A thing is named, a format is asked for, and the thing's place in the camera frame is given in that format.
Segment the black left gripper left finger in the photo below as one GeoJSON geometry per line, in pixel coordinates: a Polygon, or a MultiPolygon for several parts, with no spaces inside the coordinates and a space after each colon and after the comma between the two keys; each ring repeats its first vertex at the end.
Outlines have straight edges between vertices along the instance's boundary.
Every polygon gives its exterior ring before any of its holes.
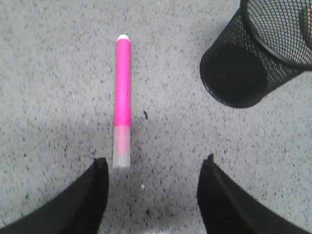
{"type": "Polygon", "coordinates": [[[108,190],[108,164],[100,157],[62,193],[0,232],[96,234],[107,206],[108,190]]]}

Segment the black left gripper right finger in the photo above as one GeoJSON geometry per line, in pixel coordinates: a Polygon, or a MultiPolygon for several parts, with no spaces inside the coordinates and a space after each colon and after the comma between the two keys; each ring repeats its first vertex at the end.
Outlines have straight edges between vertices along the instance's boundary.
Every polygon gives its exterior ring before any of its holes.
{"type": "Polygon", "coordinates": [[[215,164],[213,154],[200,170],[197,203],[209,234],[306,233],[239,187],[215,164]]]}

